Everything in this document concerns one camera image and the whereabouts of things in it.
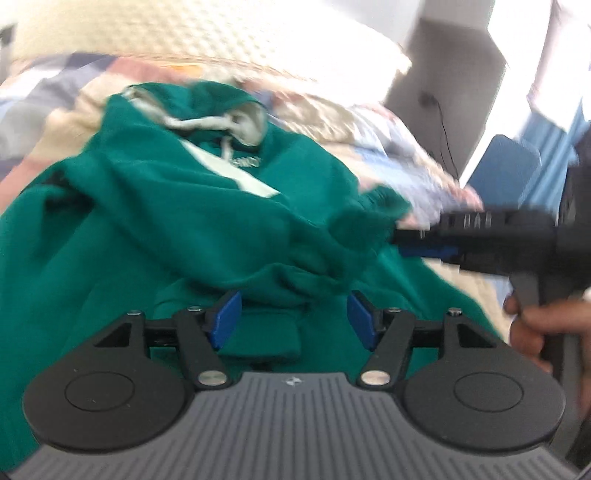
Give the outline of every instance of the bedsheet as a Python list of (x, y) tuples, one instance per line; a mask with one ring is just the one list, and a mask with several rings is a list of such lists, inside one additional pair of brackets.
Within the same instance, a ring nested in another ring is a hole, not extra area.
[[(161, 67), (93, 53), (13, 65), (11, 77), (0, 87), (0, 213), (48, 166), (81, 152), (99, 129), (110, 95), (135, 83), (182, 85), (195, 81), (198, 73), (194, 66)], [(244, 79), (235, 83), (257, 97), (277, 125), (312, 137), (342, 161), (362, 191), (384, 184), (401, 193), (412, 205), (402, 226), (426, 226), (437, 222), (442, 211), (482, 207), (478, 196), (461, 189), (385, 108), (338, 105)], [(508, 322), (491, 301), (492, 287), (466, 282), (465, 275), (450, 274), (449, 269), (438, 273), (475, 298), (506, 337)]]

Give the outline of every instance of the white drawstring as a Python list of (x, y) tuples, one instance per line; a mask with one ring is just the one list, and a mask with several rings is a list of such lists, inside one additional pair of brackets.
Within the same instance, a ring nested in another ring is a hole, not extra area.
[(229, 135), (222, 137), (221, 147), (222, 159), (227, 161), (228, 163), (231, 163), (232, 157), (234, 156), (234, 149), (232, 148), (232, 137), (230, 137)]

